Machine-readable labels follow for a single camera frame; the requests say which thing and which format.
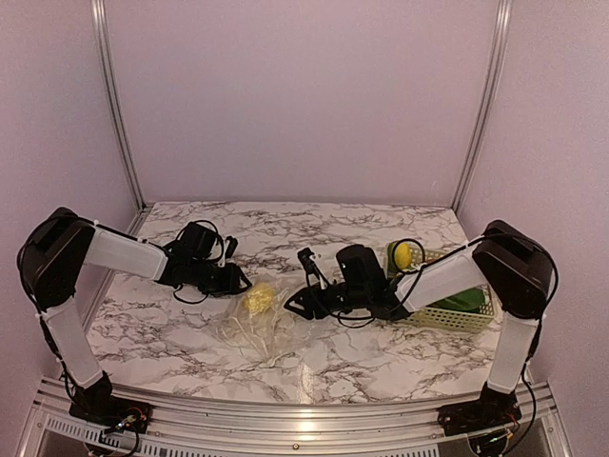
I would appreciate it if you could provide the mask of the yellow fake corn cob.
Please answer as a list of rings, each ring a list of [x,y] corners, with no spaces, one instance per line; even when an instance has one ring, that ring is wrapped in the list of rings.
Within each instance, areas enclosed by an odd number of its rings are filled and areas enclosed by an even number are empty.
[[[254,285],[245,295],[242,306],[251,315],[262,314],[272,308],[275,290],[267,282]]]

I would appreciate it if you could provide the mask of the clear polka-dot zip bag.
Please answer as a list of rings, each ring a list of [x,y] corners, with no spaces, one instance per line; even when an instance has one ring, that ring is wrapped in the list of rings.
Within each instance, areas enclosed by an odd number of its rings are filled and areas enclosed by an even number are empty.
[[[231,299],[226,311],[214,319],[211,327],[218,340],[247,360],[271,368],[281,357],[309,346],[316,338],[317,329],[303,317],[283,308],[285,301],[298,290],[295,280],[265,274],[257,276],[254,285],[262,282],[275,290],[271,309],[262,314],[249,314],[242,306],[246,291]]]

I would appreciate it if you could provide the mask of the green fake leafy vegetable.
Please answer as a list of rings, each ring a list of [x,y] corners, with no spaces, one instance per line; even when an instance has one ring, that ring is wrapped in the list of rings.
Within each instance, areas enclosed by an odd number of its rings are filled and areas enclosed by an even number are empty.
[[[477,313],[485,304],[485,296],[480,288],[471,288],[430,305],[431,308],[440,308],[458,312]]]

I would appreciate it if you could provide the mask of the pale green plastic basket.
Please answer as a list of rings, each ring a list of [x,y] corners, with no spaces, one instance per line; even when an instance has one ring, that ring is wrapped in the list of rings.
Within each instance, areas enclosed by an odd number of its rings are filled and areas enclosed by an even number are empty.
[[[422,249],[414,242],[385,247],[384,269],[388,278],[399,273],[414,273],[423,264],[439,260],[447,251]],[[462,291],[422,308],[405,318],[405,322],[417,327],[441,328],[470,333],[479,333],[494,320],[495,308],[489,287],[480,286]]]

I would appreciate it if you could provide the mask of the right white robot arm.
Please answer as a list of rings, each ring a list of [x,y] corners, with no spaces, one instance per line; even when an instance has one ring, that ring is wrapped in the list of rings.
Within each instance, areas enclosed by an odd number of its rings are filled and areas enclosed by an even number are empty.
[[[283,307],[308,321],[355,321],[357,310],[365,312],[365,321],[401,321],[470,289],[484,290],[501,313],[501,333],[485,383],[489,391],[471,407],[472,419],[482,427],[494,425],[507,412],[505,394],[515,390],[535,351],[540,324],[559,284],[548,250],[501,219],[440,258],[394,274],[384,271],[374,250],[361,244],[337,252],[340,281],[321,273],[310,248],[299,251],[298,258],[305,285]]]

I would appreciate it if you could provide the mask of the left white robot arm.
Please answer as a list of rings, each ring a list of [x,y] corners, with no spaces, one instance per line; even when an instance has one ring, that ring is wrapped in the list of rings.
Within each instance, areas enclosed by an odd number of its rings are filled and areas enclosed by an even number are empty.
[[[49,347],[69,381],[88,390],[85,411],[101,424],[121,409],[103,388],[105,373],[93,355],[76,305],[76,285],[85,266],[139,276],[179,290],[196,288],[205,298],[239,295],[252,286],[230,258],[238,242],[207,222],[188,223],[174,240],[158,246],[108,228],[60,207],[39,224],[20,248],[16,263],[22,288],[34,304]]]

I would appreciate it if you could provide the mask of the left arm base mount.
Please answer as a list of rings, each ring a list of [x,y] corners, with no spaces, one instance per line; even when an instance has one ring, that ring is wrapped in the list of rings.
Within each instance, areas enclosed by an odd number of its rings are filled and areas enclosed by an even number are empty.
[[[152,405],[115,396],[104,371],[90,387],[78,385],[67,370],[64,370],[64,375],[65,390],[70,398],[70,416],[105,426],[111,432],[123,429],[138,433],[147,431]]]

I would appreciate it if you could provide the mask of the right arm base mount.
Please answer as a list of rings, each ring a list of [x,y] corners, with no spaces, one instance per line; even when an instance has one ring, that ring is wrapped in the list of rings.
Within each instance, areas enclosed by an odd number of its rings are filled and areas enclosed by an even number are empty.
[[[517,385],[504,387],[488,380],[475,400],[440,407],[437,421],[444,435],[455,436],[517,423],[522,417]]]

